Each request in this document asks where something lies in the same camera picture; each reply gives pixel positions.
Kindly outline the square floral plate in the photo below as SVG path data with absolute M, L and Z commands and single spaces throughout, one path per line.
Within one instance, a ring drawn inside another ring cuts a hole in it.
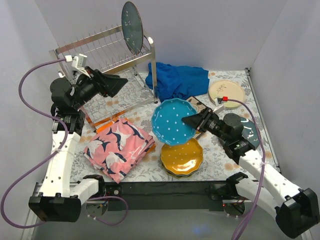
M 207 107 L 204 103 L 202 103 L 194 96 L 189 97 L 186 101 L 192 105 L 192 107 L 196 110 L 197 113 L 200 113 Z M 198 140 L 203 134 L 203 132 L 197 131 L 194 138 Z

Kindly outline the cream round plate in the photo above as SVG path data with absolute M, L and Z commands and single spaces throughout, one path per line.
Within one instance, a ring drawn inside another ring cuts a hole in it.
M 208 95 L 211 102 L 216 106 L 215 98 L 228 97 L 229 99 L 244 102 L 246 94 L 244 89 L 236 82 L 231 80 L 214 81 L 208 88 Z

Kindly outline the dark teal round plate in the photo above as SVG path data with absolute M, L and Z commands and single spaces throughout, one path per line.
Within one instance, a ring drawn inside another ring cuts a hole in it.
M 260 145 L 260 140 L 255 124 L 248 118 L 242 116 L 240 117 L 240 122 L 243 125 L 242 136 L 257 148 Z

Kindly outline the yellow plate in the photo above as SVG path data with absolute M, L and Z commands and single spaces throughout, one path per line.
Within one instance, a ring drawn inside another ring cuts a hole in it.
M 204 160 L 203 148 L 195 138 L 181 145 L 164 144 L 161 148 L 160 160 L 175 174 L 187 175 L 200 168 Z

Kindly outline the blue polka dot plate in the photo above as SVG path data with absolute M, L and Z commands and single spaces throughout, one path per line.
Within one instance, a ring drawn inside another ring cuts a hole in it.
M 161 166 L 163 167 L 163 169 L 164 169 L 170 176 L 173 176 L 173 177 L 175 177 L 175 178 L 187 178 L 187 177 L 190 177 L 193 173 L 196 172 L 196 170 L 195 170 L 195 171 L 193 171 L 193 172 L 191 172 L 191 173 L 189 173 L 189 174 L 175 174 L 174 172 L 168 170 L 163 163 L 161 164 Z

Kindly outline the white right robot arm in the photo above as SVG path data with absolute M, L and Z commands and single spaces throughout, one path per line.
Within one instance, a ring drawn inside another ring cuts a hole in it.
M 182 122 L 199 132 L 210 132 L 223 142 L 226 155 L 256 178 L 237 179 L 226 186 L 232 199 L 240 196 L 251 200 L 272 216 L 280 230 L 289 238 L 296 238 L 319 224 L 320 210 L 317 194 L 290 182 L 263 157 L 248 139 L 243 137 L 241 117 L 234 113 L 220 119 L 210 108 L 187 115 Z

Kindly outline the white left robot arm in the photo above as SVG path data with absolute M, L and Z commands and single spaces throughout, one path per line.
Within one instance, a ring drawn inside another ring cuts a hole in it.
M 80 142 L 85 113 L 81 107 L 96 95 L 114 97 L 128 82 L 119 75 L 102 73 L 86 66 L 75 84 L 59 77 L 50 84 L 52 126 L 52 153 L 47 171 L 37 196 L 29 199 L 29 208 L 43 222 L 76 222 L 82 205 L 93 197 L 106 196 L 105 181 L 101 175 L 86 175 L 70 187 L 71 168 Z

